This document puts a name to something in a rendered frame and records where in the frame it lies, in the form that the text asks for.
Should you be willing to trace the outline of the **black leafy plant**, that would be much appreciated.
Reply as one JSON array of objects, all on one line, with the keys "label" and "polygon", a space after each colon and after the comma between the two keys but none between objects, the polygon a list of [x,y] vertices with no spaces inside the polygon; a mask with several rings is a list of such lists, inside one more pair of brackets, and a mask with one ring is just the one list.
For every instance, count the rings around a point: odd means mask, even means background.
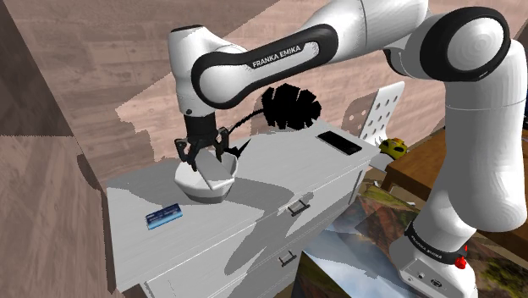
[{"label": "black leafy plant", "polygon": [[247,141],[241,147],[229,147],[227,138],[235,129],[259,114],[264,115],[268,126],[277,127],[280,130],[286,128],[302,130],[311,127],[321,116],[322,111],[322,106],[317,101],[316,95],[287,83],[277,88],[268,87],[261,94],[261,105],[262,108],[246,115],[230,129],[221,128],[218,130],[222,142],[227,142],[223,145],[224,152],[240,157],[249,142]]}]

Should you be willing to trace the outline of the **white flat slab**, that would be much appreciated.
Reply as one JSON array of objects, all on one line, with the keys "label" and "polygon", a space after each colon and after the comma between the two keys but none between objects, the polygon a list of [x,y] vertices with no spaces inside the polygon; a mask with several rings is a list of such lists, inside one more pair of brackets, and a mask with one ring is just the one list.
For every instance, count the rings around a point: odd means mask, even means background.
[{"label": "white flat slab", "polygon": [[232,169],[238,162],[237,157],[224,153],[220,158],[222,161],[207,149],[201,149],[195,158],[196,168],[210,190],[220,190],[234,182]]}]

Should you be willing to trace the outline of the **white chest of drawers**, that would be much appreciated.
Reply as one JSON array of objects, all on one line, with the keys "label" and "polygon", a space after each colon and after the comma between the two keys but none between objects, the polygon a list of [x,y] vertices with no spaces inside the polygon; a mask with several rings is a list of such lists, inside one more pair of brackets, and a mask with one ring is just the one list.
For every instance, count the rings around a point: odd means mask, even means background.
[{"label": "white chest of drawers", "polygon": [[[317,138],[331,125],[253,135],[227,198],[191,201],[168,159],[107,184],[118,290],[146,298],[273,298],[300,253],[353,200],[377,149],[346,155]],[[149,230],[146,215],[178,203],[183,216]]]}]

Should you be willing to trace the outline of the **white perforated chair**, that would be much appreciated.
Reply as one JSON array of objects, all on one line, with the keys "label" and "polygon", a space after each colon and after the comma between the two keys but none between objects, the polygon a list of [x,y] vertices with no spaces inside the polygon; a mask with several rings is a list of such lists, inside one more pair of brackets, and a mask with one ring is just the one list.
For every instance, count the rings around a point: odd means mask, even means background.
[{"label": "white perforated chair", "polygon": [[388,123],[404,88],[405,82],[399,81],[354,99],[344,112],[341,130],[360,139],[360,144],[379,147],[388,138]]}]

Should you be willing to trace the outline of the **brown wooden table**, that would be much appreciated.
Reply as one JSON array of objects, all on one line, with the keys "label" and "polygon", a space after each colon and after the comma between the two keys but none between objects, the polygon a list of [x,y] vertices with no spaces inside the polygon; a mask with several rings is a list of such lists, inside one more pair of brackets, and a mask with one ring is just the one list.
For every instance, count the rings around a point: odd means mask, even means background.
[{"label": "brown wooden table", "polygon": [[[446,155],[445,129],[435,132],[425,142],[416,146],[400,159],[386,167],[381,188],[387,192],[397,185],[426,201]],[[508,259],[528,269],[528,221],[509,232],[491,233],[477,231],[487,239],[486,245],[501,247],[509,253]]]}]

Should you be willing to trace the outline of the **yellow and black toy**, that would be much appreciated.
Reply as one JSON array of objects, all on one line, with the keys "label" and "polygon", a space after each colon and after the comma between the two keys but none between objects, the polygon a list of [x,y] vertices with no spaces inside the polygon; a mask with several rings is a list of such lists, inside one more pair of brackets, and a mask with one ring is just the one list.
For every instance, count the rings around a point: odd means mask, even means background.
[{"label": "yellow and black toy", "polygon": [[381,153],[389,155],[393,160],[401,158],[408,152],[408,147],[399,138],[386,139],[379,145]]}]

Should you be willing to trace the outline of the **blue flat box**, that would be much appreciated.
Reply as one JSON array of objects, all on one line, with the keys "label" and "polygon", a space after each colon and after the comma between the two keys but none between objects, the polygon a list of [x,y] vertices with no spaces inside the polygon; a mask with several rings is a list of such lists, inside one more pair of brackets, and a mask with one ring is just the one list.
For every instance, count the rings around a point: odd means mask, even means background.
[{"label": "blue flat box", "polygon": [[164,207],[158,211],[146,215],[146,226],[149,230],[155,229],[161,225],[173,221],[183,216],[182,210],[178,203]]}]

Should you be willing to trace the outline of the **black phone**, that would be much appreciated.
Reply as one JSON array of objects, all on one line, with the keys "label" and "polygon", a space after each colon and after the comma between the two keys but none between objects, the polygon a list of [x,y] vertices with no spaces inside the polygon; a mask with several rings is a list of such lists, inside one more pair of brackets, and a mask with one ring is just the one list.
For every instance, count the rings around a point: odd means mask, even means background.
[{"label": "black phone", "polygon": [[345,139],[341,135],[338,135],[331,130],[319,134],[317,138],[326,142],[328,145],[335,147],[337,150],[348,156],[362,150],[361,146],[349,141],[348,139]]}]

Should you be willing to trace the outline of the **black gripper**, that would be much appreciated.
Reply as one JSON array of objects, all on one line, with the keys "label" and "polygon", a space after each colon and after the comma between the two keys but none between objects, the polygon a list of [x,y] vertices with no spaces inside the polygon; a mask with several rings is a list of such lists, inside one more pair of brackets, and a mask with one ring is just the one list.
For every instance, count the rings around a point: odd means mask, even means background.
[{"label": "black gripper", "polygon": [[214,146],[216,158],[222,161],[222,155],[229,145],[229,131],[225,127],[217,129],[215,113],[203,117],[184,116],[187,131],[186,139],[175,139],[174,145],[177,149],[179,159],[182,163],[188,163],[193,171],[197,170],[195,158],[198,154],[196,146]]}]

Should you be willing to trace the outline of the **white bowl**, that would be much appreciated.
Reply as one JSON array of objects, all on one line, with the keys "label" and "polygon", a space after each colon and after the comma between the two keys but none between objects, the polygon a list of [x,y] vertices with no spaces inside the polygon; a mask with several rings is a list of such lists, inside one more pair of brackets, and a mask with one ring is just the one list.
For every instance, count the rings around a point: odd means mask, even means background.
[{"label": "white bowl", "polygon": [[[238,162],[232,173],[237,174]],[[193,171],[188,163],[180,163],[176,168],[174,182],[193,201],[202,203],[219,203],[230,192],[233,184],[220,190],[210,190],[198,170]]]}]

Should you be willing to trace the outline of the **patterned robot stand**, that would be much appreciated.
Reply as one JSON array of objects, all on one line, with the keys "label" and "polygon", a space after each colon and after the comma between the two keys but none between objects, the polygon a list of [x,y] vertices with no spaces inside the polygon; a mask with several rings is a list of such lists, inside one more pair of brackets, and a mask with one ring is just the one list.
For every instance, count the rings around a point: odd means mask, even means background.
[{"label": "patterned robot stand", "polygon": [[[400,279],[388,252],[417,213],[370,185],[305,248],[294,298],[426,298]],[[478,298],[528,298],[528,269],[481,235],[468,249]]]}]

